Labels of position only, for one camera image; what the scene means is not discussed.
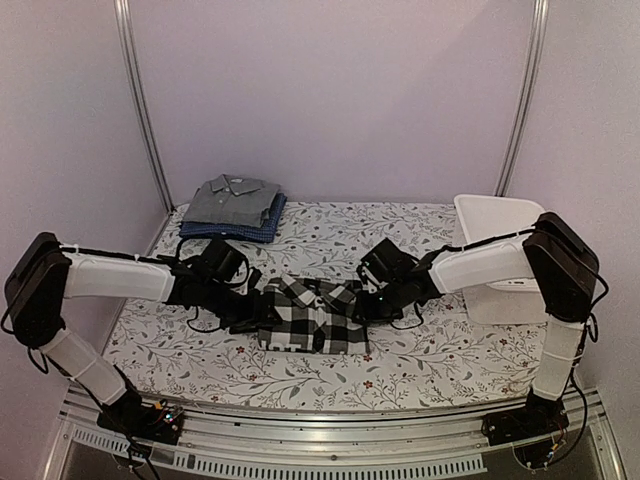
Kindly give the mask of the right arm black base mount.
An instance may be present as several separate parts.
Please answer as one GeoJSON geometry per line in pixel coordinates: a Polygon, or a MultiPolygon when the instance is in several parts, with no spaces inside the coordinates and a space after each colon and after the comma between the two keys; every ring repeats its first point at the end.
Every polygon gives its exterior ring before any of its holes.
{"type": "Polygon", "coordinates": [[[568,426],[561,400],[532,397],[524,406],[486,414],[481,433],[490,446],[496,446],[560,432],[568,426]]]}

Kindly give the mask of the blue checkered shirt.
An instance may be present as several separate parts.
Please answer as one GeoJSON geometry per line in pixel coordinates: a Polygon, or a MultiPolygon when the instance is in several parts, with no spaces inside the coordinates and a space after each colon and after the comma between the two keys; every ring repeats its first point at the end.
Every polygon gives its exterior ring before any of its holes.
{"type": "Polygon", "coordinates": [[[259,227],[236,224],[213,224],[183,221],[179,229],[181,239],[223,239],[240,240],[259,244],[272,243],[287,202],[287,196],[278,193],[269,210],[269,217],[259,227]]]}

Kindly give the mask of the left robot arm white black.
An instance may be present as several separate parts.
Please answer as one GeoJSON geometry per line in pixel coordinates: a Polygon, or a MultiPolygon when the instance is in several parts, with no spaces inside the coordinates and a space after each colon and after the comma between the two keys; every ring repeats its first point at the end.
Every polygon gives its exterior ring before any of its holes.
{"type": "Polygon", "coordinates": [[[80,297],[141,299],[185,309],[206,310],[219,329],[246,326],[264,318],[255,285],[260,272],[228,243],[214,239],[187,258],[156,258],[64,245],[42,232],[29,245],[4,286],[1,329],[28,352],[39,352],[94,398],[99,408],[128,434],[148,426],[148,412],[127,377],[72,332],[62,316],[66,300],[80,297]]]}

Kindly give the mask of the black white checkered shirt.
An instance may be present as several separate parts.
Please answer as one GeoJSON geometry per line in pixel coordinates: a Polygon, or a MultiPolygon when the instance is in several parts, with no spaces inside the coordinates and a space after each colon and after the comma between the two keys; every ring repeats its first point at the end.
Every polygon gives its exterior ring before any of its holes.
{"type": "Polygon", "coordinates": [[[366,355],[367,330],[353,321],[358,280],[282,275],[265,285],[267,326],[257,342],[265,351],[324,355],[366,355]]]}

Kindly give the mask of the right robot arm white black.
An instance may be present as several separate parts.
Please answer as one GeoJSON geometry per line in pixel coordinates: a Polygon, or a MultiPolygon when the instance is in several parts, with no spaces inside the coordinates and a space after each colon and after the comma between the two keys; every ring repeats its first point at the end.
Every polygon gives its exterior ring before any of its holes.
{"type": "Polygon", "coordinates": [[[593,309],[609,292],[595,252],[554,212],[528,228],[464,245],[445,245],[417,259],[388,239],[358,267],[378,287],[357,294],[354,319],[390,323],[410,304],[424,305],[450,293],[488,283],[534,279],[549,320],[538,368],[517,427],[537,436],[562,410],[561,399],[586,338],[593,309]]]}

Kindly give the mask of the grey polo shirt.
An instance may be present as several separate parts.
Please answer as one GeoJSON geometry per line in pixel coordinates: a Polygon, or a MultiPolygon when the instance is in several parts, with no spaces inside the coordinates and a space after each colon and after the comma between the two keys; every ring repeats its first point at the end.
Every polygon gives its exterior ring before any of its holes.
{"type": "Polygon", "coordinates": [[[183,221],[260,227],[280,191],[275,183],[222,174],[199,187],[183,221]]]}

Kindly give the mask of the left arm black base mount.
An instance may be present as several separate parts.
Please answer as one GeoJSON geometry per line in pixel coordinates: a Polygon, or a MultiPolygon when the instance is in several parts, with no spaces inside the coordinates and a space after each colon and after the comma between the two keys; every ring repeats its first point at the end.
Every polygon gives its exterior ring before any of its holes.
{"type": "Polygon", "coordinates": [[[165,400],[151,405],[138,398],[121,398],[113,405],[102,407],[97,425],[133,438],[177,445],[184,425],[184,411],[169,407],[165,400]]]}

